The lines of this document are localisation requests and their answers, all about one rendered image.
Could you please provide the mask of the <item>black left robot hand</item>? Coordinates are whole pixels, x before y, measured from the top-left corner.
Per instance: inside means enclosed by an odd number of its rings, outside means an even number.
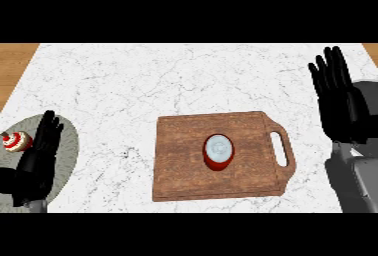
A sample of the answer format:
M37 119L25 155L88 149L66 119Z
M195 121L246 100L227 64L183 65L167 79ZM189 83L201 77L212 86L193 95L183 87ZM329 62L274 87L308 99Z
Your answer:
M12 196L15 207L28 207L34 200L46 200L54 178L56 152L63 124L54 111L44 112L32 146L22 153L16 168L0 167L0 194Z

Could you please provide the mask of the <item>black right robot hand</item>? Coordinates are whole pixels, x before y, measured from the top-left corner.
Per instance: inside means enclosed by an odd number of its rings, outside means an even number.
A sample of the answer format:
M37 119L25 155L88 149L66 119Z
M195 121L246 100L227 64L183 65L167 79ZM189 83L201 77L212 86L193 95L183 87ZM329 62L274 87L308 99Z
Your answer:
M353 86L344 55L338 46L323 49L323 56L308 64L317 94L322 128L333 142L364 144L369 109L360 90Z

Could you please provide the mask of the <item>red can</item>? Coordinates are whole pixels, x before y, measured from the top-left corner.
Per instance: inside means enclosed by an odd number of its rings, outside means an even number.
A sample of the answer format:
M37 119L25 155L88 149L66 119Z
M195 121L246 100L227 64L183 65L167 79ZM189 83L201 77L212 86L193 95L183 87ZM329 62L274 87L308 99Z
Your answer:
M233 160L235 147L229 137L212 134L202 147L204 163L212 171L221 171Z

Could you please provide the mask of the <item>brown wooden cutting board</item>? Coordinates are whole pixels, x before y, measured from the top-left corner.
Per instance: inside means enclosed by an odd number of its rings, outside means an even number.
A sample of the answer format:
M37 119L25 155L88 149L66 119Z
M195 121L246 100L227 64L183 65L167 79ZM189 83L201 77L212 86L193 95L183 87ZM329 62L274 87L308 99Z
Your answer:
M153 201L279 196L294 171L286 131L264 112L158 118Z

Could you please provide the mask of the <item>grey round plate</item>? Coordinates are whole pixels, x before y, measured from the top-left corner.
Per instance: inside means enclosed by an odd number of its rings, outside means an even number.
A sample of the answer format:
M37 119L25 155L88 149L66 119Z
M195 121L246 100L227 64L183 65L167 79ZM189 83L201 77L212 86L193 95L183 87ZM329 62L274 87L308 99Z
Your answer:
M25 131L31 137L35 136L38 123L43 115L34 115L16 122L3 132L12 134L13 132ZM71 174L74 172L80 142L78 133L71 121L57 116L59 122L63 124L63 130L60 134L60 143L56 152L56 165L54 165L54 180L50 194L47 196L47 203L56 200L59 193L68 183ZM20 159L22 153L10 153L0 146L0 167L15 168ZM0 213L28 213L29 210L25 207L15 207L12 196L0 194Z

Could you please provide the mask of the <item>red and white cupcake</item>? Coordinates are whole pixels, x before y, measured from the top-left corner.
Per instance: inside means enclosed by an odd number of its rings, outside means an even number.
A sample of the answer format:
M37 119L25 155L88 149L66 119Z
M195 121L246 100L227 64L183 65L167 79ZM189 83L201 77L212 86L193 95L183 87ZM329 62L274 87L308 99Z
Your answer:
M3 148L7 152L22 152L32 146L32 137L25 131L0 134L3 137Z

